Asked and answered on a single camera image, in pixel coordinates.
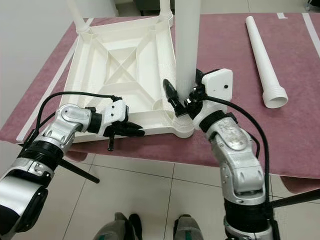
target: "white plastic pipe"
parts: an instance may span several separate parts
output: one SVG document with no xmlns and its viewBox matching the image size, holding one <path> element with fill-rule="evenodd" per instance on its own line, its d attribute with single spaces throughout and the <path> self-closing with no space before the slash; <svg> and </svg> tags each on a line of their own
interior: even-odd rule
<svg viewBox="0 0 320 240">
<path fill-rule="evenodd" d="M 83 17 L 80 14 L 79 8 L 76 5 L 75 0 L 66 0 L 68 7 L 70 9 L 73 22 L 75 24 L 76 32 L 83 33 L 89 30 L 89 25 L 85 23 Z"/>
<path fill-rule="evenodd" d="M 201 0 L 175 0 L 176 90 L 180 101 L 195 85 Z"/>
<path fill-rule="evenodd" d="M 174 15 L 171 11 L 170 0 L 160 0 L 160 19 L 162 21 L 169 20 L 169 25 L 171 28 L 174 23 L 173 17 Z"/>
<path fill-rule="evenodd" d="M 264 104 L 270 109 L 280 108 L 288 102 L 286 90 L 279 84 L 254 18 L 248 16 L 245 19 L 245 23 L 249 33 L 255 63 L 260 75 Z"/>
</svg>

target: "table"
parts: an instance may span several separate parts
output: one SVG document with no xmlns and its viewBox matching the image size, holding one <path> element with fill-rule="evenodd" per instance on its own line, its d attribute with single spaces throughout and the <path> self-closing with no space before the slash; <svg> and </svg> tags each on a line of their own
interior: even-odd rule
<svg viewBox="0 0 320 240">
<path fill-rule="evenodd" d="M 320 15 L 303 14 L 304 17 L 310 16 L 315 32 L 319 35 Z M 286 89 L 289 97 L 287 105 L 278 109 L 264 106 L 259 74 L 245 26 L 248 14 L 201 16 L 197 67 L 203 72 L 221 68 L 233 70 L 232 102 L 252 113 L 264 129 L 270 147 L 271 173 L 288 176 L 282 179 L 294 193 L 320 188 L 320 53 L 316 51 L 301 13 L 286 13 L 286 18 L 281 18 L 276 13 L 252 15 L 279 82 Z M 96 18 L 91 25 L 138 18 L 140 17 Z M 174 26 L 171 33 L 174 41 Z M 18 134 L 52 80 L 57 78 L 55 75 L 76 37 L 75 26 L 72 24 L 4 124 L 0 140 L 17 143 Z M 62 69 L 52 93 L 63 91 L 70 64 L 71 61 Z M 43 119 L 58 108 L 60 99 L 56 97 L 47 104 Z M 234 113 L 242 128 L 258 136 L 257 131 L 243 116 Z M 121 138 L 115 140 L 115 151 L 108 152 L 107 148 L 107 140 L 77 143 L 72 145 L 68 155 L 79 161 L 85 158 L 86 153 L 96 153 L 218 166 L 210 151 L 210 144 L 200 131 L 187 139 L 173 134 Z"/>
</svg>

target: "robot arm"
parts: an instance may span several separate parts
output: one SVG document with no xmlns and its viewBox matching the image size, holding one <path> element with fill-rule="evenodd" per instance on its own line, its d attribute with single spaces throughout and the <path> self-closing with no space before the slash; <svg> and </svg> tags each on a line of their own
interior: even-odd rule
<svg viewBox="0 0 320 240">
<path fill-rule="evenodd" d="M 110 151 L 115 135 L 145 134 L 141 126 L 128 122 L 128 110 L 119 99 L 103 113 L 96 113 L 94 107 L 80 108 L 74 104 L 65 104 L 56 111 L 54 121 L 0 178 L 1 240 L 10 240 L 15 233 L 26 232 L 35 225 L 48 195 L 47 187 L 76 132 L 110 137 Z"/>
<path fill-rule="evenodd" d="M 163 81 L 168 102 L 176 116 L 189 114 L 194 127 L 202 130 L 219 162 L 224 197 L 224 226 L 228 239 L 272 240 L 273 229 L 266 214 L 265 177 L 253 153 L 250 135 L 237 125 L 227 106 L 207 100 L 207 96 L 225 101 L 232 98 L 233 73 L 229 69 L 209 73 L 196 71 L 197 86 L 180 103 L 177 91 Z"/>
</svg>

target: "white floor tile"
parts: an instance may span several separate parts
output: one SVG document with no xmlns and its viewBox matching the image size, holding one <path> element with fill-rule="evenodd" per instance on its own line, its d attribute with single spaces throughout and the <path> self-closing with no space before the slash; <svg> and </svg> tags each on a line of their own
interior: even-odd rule
<svg viewBox="0 0 320 240">
<path fill-rule="evenodd" d="M 248 13 L 247 0 L 202 0 L 202 14 L 216 13 Z"/>
<path fill-rule="evenodd" d="M 248 0 L 250 13 L 304 13 L 306 0 Z"/>
<path fill-rule="evenodd" d="M 219 167 L 176 163 L 173 178 L 221 187 Z"/>
<path fill-rule="evenodd" d="M 91 165 L 95 159 L 95 154 L 94 153 L 88 153 L 88 156 L 85 158 L 85 160 L 83 161 L 74 161 L 72 160 L 71 158 L 67 157 L 67 156 L 64 156 L 63 159 L 69 161 L 69 162 L 72 162 L 72 163 L 82 163 L 82 164 L 89 164 Z"/>
<path fill-rule="evenodd" d="M 90 168 L 87 164 L 74 164 L 85 171 Z M 31 230 L 16 234 L 13 240 L 62 240 L 84 182 L 84 178 L 58 167 L 37 223 Z"/>
<path fill-rule="evenodd" d="M 6 141 L 0 141 L 0 176 L 5 174 L 11 164 L 16 160 L 22 147 Z"/>
<path fill-rule="evenodd" d="M 288 191 L 283 182 L 281 181 L 280 176 L 270 175 L 271 184 L 272 184 L 272 194 L 275 197 L 287 198 L 294 196 L 294 193 Z M 320 204 L 320 199 L 312 201 L 312 203 Z"/>
<path fill-rule="evenodd" d="M 165 233 L 171 179 L 92 166 L 99 184 L 86 181 L 64 240 L 90 240 L 115 212 L 141 217 L 143 238 L 162 240 Z"/>
<path fill-rule="evenodd" d="M 174 179 L 165 240 L 173 239 L 174 221 L 182 214 L 190 214 L 197 221 L 204 239 L 226 238 L 224 199 L 220 187 Z"/>
<path fill-rule="evenodd" d="M 172 162 L 109 155 L 96 155 L 93 165 L 168 178 L 172 178 L 174 171 L 174 164 Z"/>
<path fill-rule="evenodd" d="M 281 240 L 319 239 L 320 204 L 306 202 L 276 208 L 275 219 Z"/>
</svg>

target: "floor tile grout line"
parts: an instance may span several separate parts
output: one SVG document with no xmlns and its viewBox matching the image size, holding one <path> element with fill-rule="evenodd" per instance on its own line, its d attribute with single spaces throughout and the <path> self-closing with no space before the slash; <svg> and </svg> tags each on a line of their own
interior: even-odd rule
<svg viewBox="0 0 320 240">
<path fill-rule="evenodd" d="M 274 201 L 274 190 L 272 188 L 272 180 L 271 180 L 271 176 L 269 175 L 269 184 L 270 184 L 270 189 L 271 189 L 271 196 L 272 196 L 272 201 Z"/>
<path fill-rule="evenodd" d="M 246 0 L 246 2 L 248 3 L 248 10 L 249 10 L 249 13 L 251 13 L 251 11 L 250 11 L 250 3 L 249 3 L 249 0 Z"/>
<path fill-rule="evenodd" d="M 208 183 L 202 183 L 202 182 L 198 182 L 198 181 L 190 181 L 190 180 L 185 180 L 185 179 L 180 179 L 180 178 L 175 178 L 175 177 L 173 177 L 173 179 L 188 182 L 188 183 L 193 183 L 193 184 L 201 184 L 201 185 L 206 185 L 206 186 L 210 186 L 210 187 L 222 188 L 222 186 L 208 184 Z"/>
<path fill-rule="evenodd" d="M 76 202 L 75 202 L 75 205 L 74 205 L 74 208 L 73 208 L 73 211 L 72 211 L 71 217 L 70 217 L 69 222 L 68 222 L 68 224 L 67 224 L 67 226 L 66 226 L 66 228 L 65 228 L 65 231 L 64 231 L 64 235 L 63 235 L 62 240 L 64 240 L 64 239 L 65 239 L 65 237 L 66 237 L 66 234 L 67 234 L 68 228 L 69 228 L 69 226 L 70 226 L 71 220 L 72 220 L 72 218 L 73 218 L 73 216 L 74 216 L 74 213 L 75 213 L 75 211 L 76 211 L 76 207 L 77 207 L 77 205 L 78 205 L 78 202 L 79 202 L 80 196 L 81 196 L 81 194 L 82 194 L 82 192 L 83 192 L 83 190 L 84 190 L 84 187 L 85 187 L 86 182 L 87 182 L 87 179 L 85 179 L 85 180 L 84 180 L 84 183 L 83 183 L 83 185 L 82 185 L 82 188 L 81 188 L 81 191 L 80 191 L 80 193 L 79 193 L 79 196 L 78 196 L 78 198 L 77 198 L 77 200 L 76 200 Z"/>
<path fill-rule="evenodd" d="M 87 163 L 87 162 L 81 162 L 81 161 L 70 161 L 70 160 L 66 160 L 69 163 L 74 163 L 74 164 L 85 164 L 85 165 L 92 165 L 92 163 Z"/>
<path fill-rule="evenodd" d="M 175 166 L 176 164 L 173 164 L 173 170 L 172 170 L 172 178 L 171 178 L 171 185 L 170 185 L 170 193 L 169 193 L 169 201 L 168 201 L 168 207 L 166 210 L 166 218 L 165 218 L 165 225 L 164 225 L 164 234 L 163 234 L 163 240 L 165 240 L 166 237 L 166 230 L 167 230 L 167 223 L 168 223 L 168 215 L 169 215 L 169 207 L 170 207 L 170 198 L 171 198 L 171 190 L 172 190 L 172 183 L 174 181 L 174 172 L 175 172 Z"/>
<path fill-rule="evenodd" d="M 92 159 L 92 162 L 91 162 L 91 165 L 90 165 L 90 169 L 91 169 L 91 167 L 93 166 L 93 164 L 94 164 L 94 162 L 95 162 L 96 156 L 97 156 L 97 154 L 94 154 L 93 159 Z"/>
<path fill-rule="evenodd" d="M 161 178 L 166 178 L 166 179 L 174 179 L 174 180 L 180 180 L 180 181 L 184 181 L 184 182 L 188 182 L 188 183 L 202 184 L 202 185 L 206 185 L 206 186 L 210 186 L 210 187 L 222 188 L 221 186 L 218 186 L 218 185 L 213 185 L 213 184 L 208 184 L 208 183 L 203 183 L 203 182 L 198 182 L 198 181 L 190 181 L 190 180 L 185 180 L 185 179 L 180 179 L 180 178 L 173 177 L 174 171 L 175 171 L 175 169 L 174 169 L 175 163 L 173 164 L 172 177 L 171 176 L 157 175 L 157 174 L 152 174 L 152 173 L 146 173 L 146 172 L 141 172 L 141 171 L 133 171 L 133 170 L 128 170 L 128 169 L 122 169 L 122 168 L 112 167 L 112 166 L 102 166 L 102 165 L 98 165 L 98 164 L 92 164 L 91 166 L 102 167 L 102 168 L 107 168 L 107 169 L 121 170 L 121 171 L 136 173 L 136 174 L 151 175 L 151 176 L 155 176 L 155 177 L 161 177 Z"/>
<path fill-rule="evenodd" d="M 172 179 L 171 176 L 161 176 L 161 175 L 157 175 L 157 174 L 145 173 L 145 172 L 142 172 L 142 171 L 133 171 L 133 170 L 123 169 L 123 168 L 118 168 L 118 167 L 112 167 L 112 166 L 102 166 L 102 165 L 97 165 L 97 164 L 92 164 L 92 166 L 102 167 L 102 168 L 107 168 L 107 169 L 122 170 L 122 171 L 132 172 L 132 173 L 136 173 L 136 174 L 146 174 L 146 175 L 151 175 L 151 176 L 155 176 L 155 177 L 162 177 L 162 178 L 166 178 L 166 179 Z"/>
</svg>

